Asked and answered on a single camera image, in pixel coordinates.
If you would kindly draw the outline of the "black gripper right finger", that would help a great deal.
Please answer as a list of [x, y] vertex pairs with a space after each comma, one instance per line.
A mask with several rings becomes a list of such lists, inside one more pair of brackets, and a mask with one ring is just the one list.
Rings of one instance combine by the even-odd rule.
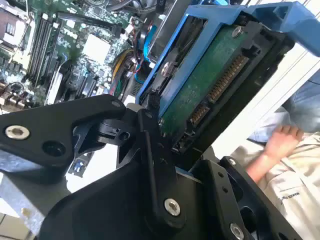
[[299, 240], [301, 237], [233, 158], [199, 160], [191, 173], [203, 183], [213, 240]]

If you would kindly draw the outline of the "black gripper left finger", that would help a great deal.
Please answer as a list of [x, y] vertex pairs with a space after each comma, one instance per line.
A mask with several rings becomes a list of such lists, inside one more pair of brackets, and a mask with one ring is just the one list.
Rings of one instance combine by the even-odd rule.
[[170, 149], [158, 126], [155, 94], [133, 111], [103, 94], [0, 117], [0, 170], [38, 184], [55, 184], [72, 161], [113, 144], [126, 165], [138, 166], [147, 222], [181, 229], [186, 222]]

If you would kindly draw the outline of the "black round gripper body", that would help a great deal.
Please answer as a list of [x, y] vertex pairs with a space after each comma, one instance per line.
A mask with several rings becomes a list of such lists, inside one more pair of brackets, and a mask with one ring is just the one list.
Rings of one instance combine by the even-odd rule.
[[160, 201], [156, 218], [140, 166], [130, 163], [67, 196], [42, 223], [41, 240], [223, 240], [225, 233], [214, 196], [213, 165], [201, 160], [194, 178], [177, 176], [173, 216]]

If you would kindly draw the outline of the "person's bare hand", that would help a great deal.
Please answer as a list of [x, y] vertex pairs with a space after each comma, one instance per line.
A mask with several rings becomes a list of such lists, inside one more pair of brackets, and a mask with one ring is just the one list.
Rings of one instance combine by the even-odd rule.
[[264, 155], [273, 161], [287, 157], [302, 141], [304, 132], [296, 126], [278, 126], [264, 148]]

